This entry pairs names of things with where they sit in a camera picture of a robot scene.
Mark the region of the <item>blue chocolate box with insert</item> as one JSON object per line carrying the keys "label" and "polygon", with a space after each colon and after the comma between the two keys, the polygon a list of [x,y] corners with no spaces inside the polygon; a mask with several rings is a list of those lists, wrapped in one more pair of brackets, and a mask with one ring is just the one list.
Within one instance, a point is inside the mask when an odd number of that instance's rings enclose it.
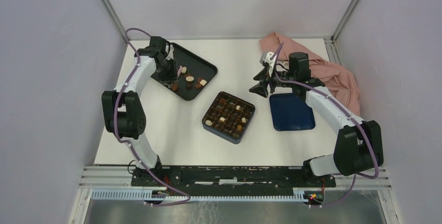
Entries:
{"label": "blue chocolate box with insert", "polygon": [[[241,109],[236,110],[236,106],[240,105]],[[202,126],[208,132],[232,143],[239,144],[243,139],[246,130],[253,119],[256,107],[232,94],[221,91],[219,92],[210,107],[202,118]],[[226,118],[225,122],[220,122],[220,117]],[[247,122],[241,122],[241,118],[245,117]],[[210,120],[213,124],[207,126],[206,120]]]}

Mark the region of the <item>blue box lid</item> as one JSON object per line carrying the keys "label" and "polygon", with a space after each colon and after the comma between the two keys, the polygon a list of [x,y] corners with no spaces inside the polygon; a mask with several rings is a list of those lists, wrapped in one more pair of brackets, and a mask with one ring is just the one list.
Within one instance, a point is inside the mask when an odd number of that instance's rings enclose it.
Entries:
{"label": "blue box lid", "polygon": [[271,95],[269,105],[276,131],[312,130],[316,126],[313,109],[292,93]]}

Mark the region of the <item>pink cat paw tongs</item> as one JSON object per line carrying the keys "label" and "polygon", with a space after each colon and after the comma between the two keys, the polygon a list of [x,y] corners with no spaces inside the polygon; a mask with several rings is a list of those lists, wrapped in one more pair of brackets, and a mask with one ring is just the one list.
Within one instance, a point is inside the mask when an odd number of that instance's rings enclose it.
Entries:
{"label": "pink cat paw tongs", "polygon": [[182,66],[179,66],[178,70],[177,70],[177,77],[179,77],[182,74]]}

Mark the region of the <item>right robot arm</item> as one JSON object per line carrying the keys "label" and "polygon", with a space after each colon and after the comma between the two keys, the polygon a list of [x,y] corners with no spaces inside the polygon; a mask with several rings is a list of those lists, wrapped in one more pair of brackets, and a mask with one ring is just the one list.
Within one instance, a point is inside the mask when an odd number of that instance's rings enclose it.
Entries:
{"label": "right robot arm", "polygon": [[303,164],[301,180],[315,186],[325,175],[359,175],[369,179],[379,176],[383,164],[380,125],[365,121],[339,102],[318,78],[311,75],[309,56],[304,52],[289,55],[289,68],[277,69],[279,52],[265,52],[260,58],[263,69],[253,78],[258,83],[251,93],[268,97],[277,87],[292,88],[305,103],[326,121],[337,136],[332,154],[308,159]]}

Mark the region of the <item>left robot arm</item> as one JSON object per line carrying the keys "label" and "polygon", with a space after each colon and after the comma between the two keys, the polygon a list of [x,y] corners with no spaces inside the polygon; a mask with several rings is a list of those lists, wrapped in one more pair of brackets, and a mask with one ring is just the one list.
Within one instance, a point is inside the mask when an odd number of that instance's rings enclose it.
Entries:
{"label": "left robot arm", "polygon": [[140,95],[152,75],[169,89],[178,82],[179,69],[171,42],[160,36],[150,38],[148,47],[135,51],[135,59],[122,83],[101,97],[105,128],[119,143],[125,144],[137,165],[144,169],[144,180],[151,186],[163,182],[159,156],[144,133],[146,115]]}

